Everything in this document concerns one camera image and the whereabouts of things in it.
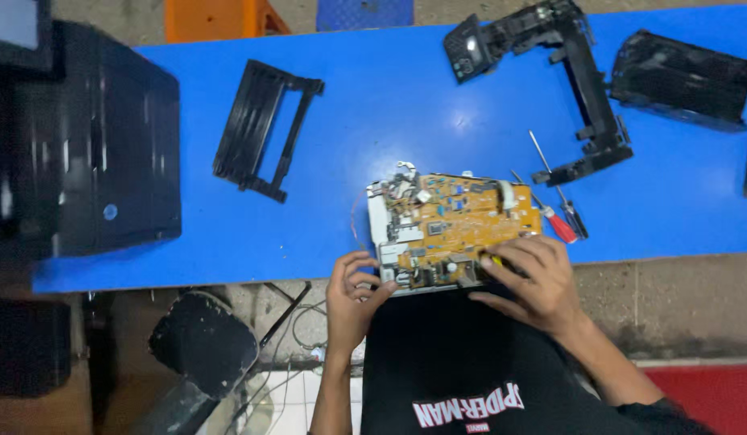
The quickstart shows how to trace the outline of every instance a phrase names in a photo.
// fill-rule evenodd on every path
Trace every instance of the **power supply board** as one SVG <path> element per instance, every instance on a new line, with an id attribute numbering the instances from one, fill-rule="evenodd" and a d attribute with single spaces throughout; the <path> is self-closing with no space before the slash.
<path id="1" fill-rule="evenodd" d="M 484 247 L 542 232 L 529 186 L 472 173 L 407 173 L 367 188 L 371 239 L 395 296 L 479 286 Z"/>

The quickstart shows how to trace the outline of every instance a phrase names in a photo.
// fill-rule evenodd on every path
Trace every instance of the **person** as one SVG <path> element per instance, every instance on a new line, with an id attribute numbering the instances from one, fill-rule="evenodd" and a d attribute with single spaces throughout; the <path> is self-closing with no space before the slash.
<path id="1" fill-rule="evenodd" d="M 362 434 L 711 433 L 581 310 L 563 243 L 535 235 L 486 250 L 524 273 L 484 259 L 502 285 L 386 304 L 397 285 L 359 271 L 378 265 L 368 252 L 338 259 L 312 435 L 352 433 L 350 358 L 366 334 Z M 579 366 L 601 400 L 575 375 Z"/>

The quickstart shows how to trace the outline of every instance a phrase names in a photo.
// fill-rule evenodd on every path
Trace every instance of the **black t-shirt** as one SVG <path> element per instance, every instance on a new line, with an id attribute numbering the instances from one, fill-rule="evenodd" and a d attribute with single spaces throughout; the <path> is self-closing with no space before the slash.
<path id="1" fill-rule="evenodd" d="M 462 290 L 389 299 L 366 342 L 363 435 L 708 433 L 666 400 L 605 405 L 558 344 Z"/>

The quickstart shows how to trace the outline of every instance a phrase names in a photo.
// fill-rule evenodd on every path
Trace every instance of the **hand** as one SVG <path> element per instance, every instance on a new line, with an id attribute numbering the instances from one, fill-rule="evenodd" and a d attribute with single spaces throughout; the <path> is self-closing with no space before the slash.
<path id="1" fill-rule="evenodd" d="M 580 308 L 564 243 L 535 235 L 495 244 L 487 252 L 508 260 L 529 278 L 523 278 L 485 257 L 481 266 L 507 286 L 517 296 L 517 301 L 489 292 L 471 292 L 470 299 L 546 332 L 562 344 L 588 321 Z"/>
<path id="2" fill-rule="evenodd" d="M 349 252 L 336 260 L 325 291 L 328 304 L 328 354 L 341 355 L 349 362 L 352 351 L 368 332 L 377 308 L 397 290 L 394 281 L 383 285 L 378 276 L 358 272 L 361 267 L 376 267 L 368 252 Z M 376 291 L 358 287 L 362 283 L 378 286 Z"/>

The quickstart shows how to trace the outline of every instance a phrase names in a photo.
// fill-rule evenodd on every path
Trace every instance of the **concrete floor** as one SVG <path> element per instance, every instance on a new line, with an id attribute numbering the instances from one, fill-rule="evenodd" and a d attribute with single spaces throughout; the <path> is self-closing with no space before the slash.
<path id="1" fill-rule="evenodd" d="M 473 12 L 482 19 L 494 19 L 526 3 L 415 0 L 415 19 L 418 25 L 455 23 Z M 581 0 L 579 3 L 586 12 L 613 12 L 722 2 Z M 315 1 L 272 0 L 272 4 L 295 33 L 314 31 Z M 95 24 L 130 45 L 164 42 L 162 0 L 55 0 L 53 12 L 64 19 Z M 747 355 L 747 254 L 578 265 L 575 274 L 584 309 L 634 358 Z M 303 286 L 302 282 L 276 283 L 293 296 Z M 306 302 L 321 301 L 325 284 L 325 280 L 314 281 Z M 262 285 L 229 285 L 219 291 L 228 296 L 234 311 L 252 324 L 259 335 L 288 306 L 283 298 Z M 139 310 L 140 303 L 150 303 L 145 297 L 139 301 L 117 307 L 122 307 L 121 315 L 128 318 Z M 325 339 L 325 319 L 317 313 L 303 316 L 297 329 L 306 343 Z M 272 340 L 263 352 L 264 359 L 271 359 L 275 343 L 276 339 Z M 308 351 L 301 349 L 288 332 L 278 360 L 307 357 Z"/>

